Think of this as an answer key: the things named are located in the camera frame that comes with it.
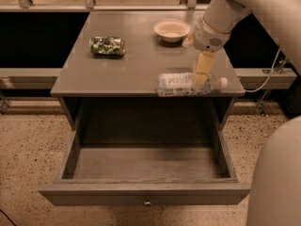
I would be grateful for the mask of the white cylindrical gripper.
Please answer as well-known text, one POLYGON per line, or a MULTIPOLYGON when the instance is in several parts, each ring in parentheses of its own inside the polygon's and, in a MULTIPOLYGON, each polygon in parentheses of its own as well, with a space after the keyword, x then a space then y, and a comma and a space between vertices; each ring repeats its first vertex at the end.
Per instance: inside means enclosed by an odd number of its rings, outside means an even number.
POLYGON ((220 33, 206 24, 203 18, 199 18, 195 25, 192 36, 188 36, 183 42, 183 47, 195 47, 203 51, 198 54, 194 66, 193 88, 202 89, 209 77, 217 52, 223 48, 229 40, 229 33, 220 33))

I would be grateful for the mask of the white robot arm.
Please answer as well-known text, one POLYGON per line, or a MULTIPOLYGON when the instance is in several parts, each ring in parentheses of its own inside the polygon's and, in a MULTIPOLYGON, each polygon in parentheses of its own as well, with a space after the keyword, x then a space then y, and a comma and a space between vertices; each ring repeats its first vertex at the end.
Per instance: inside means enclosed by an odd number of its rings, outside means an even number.
MULTIPOLYGON (((212 0, 187 43, 218 51, 236 23, 252 13, 299 70, 301 0, 212 0)), ((261 148, 246 226, 301 226, 301 117, 281 125, 261 148)))

